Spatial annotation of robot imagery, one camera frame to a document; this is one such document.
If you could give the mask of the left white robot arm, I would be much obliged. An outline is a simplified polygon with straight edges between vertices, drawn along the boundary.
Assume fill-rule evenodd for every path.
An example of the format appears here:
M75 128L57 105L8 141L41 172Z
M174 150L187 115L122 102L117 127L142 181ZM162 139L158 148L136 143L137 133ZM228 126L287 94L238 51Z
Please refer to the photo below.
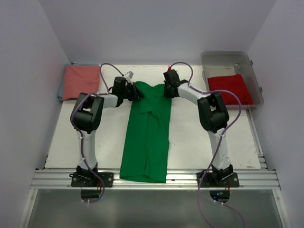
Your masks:
M106 108L119 107L124 100L135 101L144 98L132 81L132 73L114 79L112 91L108 94L80 93L73 108L70 122L80 140L80 159L76 174L87 186L98 183L97 159L95 155L95 133L102 112Z

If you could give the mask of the green polo shirt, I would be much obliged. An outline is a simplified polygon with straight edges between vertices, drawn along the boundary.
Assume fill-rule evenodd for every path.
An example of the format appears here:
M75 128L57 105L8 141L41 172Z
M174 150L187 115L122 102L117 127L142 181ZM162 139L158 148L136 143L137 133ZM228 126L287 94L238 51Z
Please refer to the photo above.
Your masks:
M164 85L136 82L144 95L132 102L126 130L120 178L165 183L169 153L172 99L163 96Z

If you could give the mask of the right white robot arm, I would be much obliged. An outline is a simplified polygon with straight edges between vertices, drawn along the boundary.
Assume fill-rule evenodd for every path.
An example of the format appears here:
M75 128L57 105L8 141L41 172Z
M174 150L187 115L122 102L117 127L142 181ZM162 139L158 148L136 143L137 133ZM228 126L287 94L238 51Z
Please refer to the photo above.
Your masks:
M205 171L201 179L223 186L233 174L233 166L228 155L226 129L229 115L220 92L209 93L192 87L187 80L180 80L176 70L169 68L164 75L164 96L184 98L197 105L199 121L207 131L211 143L211 171Z

